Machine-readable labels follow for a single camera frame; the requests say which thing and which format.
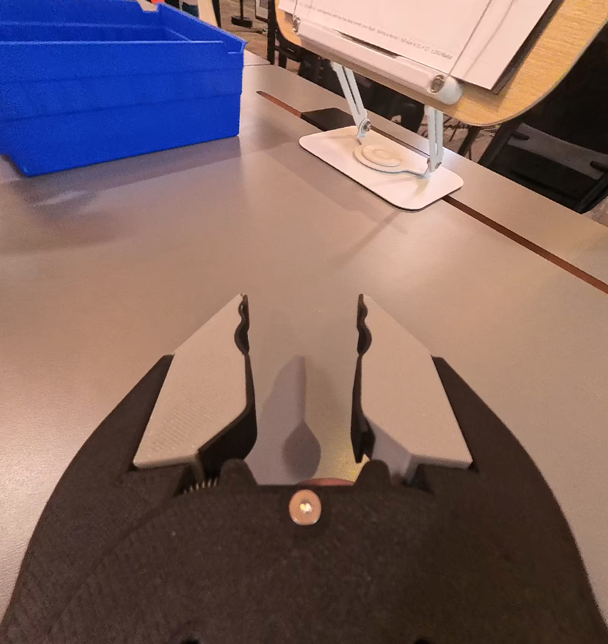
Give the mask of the wooden board document stand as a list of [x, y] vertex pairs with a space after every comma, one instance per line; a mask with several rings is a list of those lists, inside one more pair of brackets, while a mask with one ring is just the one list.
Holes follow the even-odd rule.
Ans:
[[[336, 32], [300, 26], [278, 7], [277, 21], [287, 39], [330, 60], [356, 124], [304, 136], [300, 146], [400, 210], [433, 204], [463, 186], [443, 164], [444, 116], [484, 126], [522, 115], [560, 83], [598, 36], [608, 22], [608, 1], [554, 1], [547, 16], [500, 81], [486, 90]], [[355, 73], [424, 104], [427, 152], [374, 130]]]

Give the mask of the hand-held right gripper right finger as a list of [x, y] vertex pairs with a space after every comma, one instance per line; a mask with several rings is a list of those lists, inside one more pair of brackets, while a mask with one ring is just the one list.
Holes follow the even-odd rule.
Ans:
[[371, 297], [357, 300], [350, 440], [356, 463], [380, 461], [411, 483], [421, 465], [473, 459], [430, 351]]

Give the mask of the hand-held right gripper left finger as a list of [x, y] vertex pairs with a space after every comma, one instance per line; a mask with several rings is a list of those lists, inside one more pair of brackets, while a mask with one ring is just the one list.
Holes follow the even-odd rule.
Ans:
[[133, 459], [138, 470], [188, 464], [220, 471], [257, 438], [249, 355], [249, 302], [237, 294], [183, 342]]

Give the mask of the black office chair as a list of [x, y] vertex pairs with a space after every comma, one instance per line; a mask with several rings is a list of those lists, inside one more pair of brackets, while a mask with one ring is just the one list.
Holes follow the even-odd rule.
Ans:
[[607, 154], [518, 119], [501, 125], [478, 164], [581, 214], [608, 196]]

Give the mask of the blue plastic bin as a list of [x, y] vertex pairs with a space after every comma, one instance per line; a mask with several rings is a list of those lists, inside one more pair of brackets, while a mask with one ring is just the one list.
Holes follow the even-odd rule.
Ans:
[[38, 176], [236, 137], [246, 42], [136, 1], [0, 1], [0, 155]]

